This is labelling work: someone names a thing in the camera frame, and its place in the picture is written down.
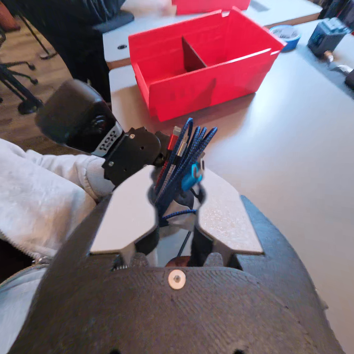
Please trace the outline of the blue tape roll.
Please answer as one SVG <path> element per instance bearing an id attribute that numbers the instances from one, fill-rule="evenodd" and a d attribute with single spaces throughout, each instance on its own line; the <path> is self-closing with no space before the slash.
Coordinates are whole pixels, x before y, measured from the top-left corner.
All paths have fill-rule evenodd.
<path id="1" fill-rule="evenodd" d="M 281 52 L 292 51 L 297 47 L 301 34 L 292 25 L 277 25 L 269 29 L 270 33 L 286 43 Z"/>

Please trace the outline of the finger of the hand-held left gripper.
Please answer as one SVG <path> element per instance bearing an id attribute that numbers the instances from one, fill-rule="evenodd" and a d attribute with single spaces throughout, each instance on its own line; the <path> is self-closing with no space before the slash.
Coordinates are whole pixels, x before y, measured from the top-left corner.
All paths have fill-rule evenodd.
<path id="1" fill-rule="evenodd" d="M 162 221 L 169 227 L 193 231 L 196 220 L 196 211 L 194 208 L 194 199 L 187 201 L 172 200 L 171 204 L 162 216 Z"/>

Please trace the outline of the red plastic bin with divider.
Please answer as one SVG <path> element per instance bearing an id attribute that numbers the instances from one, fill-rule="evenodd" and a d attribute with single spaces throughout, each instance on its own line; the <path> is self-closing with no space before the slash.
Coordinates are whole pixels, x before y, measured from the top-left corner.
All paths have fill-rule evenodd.
<path id="1" fill-rule="evenodd" d="M 236 7 L 128 40 L 140 94 L 161 122 L 255 93 L 286 45 Z"/>

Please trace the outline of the black chair base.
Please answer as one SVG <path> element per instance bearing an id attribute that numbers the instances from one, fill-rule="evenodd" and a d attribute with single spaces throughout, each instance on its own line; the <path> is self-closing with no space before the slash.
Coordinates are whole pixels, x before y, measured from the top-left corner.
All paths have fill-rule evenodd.
<path id="1" fill-rule="evenodd" d="M 38 80 L 31 75 L 17 72 L 13 70 L 15 67 L 27 66 L 31 72 L 37 70 L 33 63 L 28 61 L 15 61 L 15 62 L 2 62 L 0 63 L 0 81 L 9 91 L 20 99 L 20 103 L 17 107 L 18 112 L 21 115 L 28 115 L 36 112 L 39 108 L 43 107 L 42 100 L 29 91 L 17 77 L 27 79 L 32 85 L 38 85 Z"/>

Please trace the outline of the dark blue electronic box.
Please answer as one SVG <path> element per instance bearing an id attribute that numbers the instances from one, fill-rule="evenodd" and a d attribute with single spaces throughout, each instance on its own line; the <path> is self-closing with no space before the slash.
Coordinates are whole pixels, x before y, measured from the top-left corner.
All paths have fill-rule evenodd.
<path id="1" fill-rule="evenodd" d="M 333 52 L 343 37 L 352 31 L 353 25 L 347 25 L 337 17 L 326 18 L 317 24 L 307 47 L 317 58 L 321 58 L 326 51 Z"/>

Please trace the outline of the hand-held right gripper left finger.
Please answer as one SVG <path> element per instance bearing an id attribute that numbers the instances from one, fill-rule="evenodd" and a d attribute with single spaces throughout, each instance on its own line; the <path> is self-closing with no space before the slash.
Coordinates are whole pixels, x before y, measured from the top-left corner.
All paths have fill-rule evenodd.
<path id="1" fill-rule="evenodd" d="M 157 211 L 148 195 L 154 170 L 152 165 L 144 166 L 115 188 L 91 245 L 91 254 L 121 254 L 124 263 L 129 264 L 137 252 L 135 243 L 157 228 Z"/>

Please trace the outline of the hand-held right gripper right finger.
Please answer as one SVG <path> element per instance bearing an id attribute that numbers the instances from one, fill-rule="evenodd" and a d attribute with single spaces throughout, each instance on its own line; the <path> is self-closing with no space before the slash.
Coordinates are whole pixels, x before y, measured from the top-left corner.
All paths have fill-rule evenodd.
<path id="1" fill-rule="evenodd" d="M 210 169 L 200 185 L 192 239 L 192 266 L 203 266 L 218 253 L 226 267 L 241 267 L 238 255 L 263 255 L 263 247 L 239 192 Z"/>

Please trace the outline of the person's left forearm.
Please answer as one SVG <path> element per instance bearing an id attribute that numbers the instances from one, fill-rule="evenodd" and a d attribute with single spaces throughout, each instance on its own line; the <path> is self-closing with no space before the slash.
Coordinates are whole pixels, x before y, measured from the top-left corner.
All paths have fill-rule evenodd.
<path id="1" fill-rule="evenodd" d="M 0 141 L 1 239 L 25 254 L 53 258 L 73 230 L 110 194 L 104 159 L 42 155 Z"/>

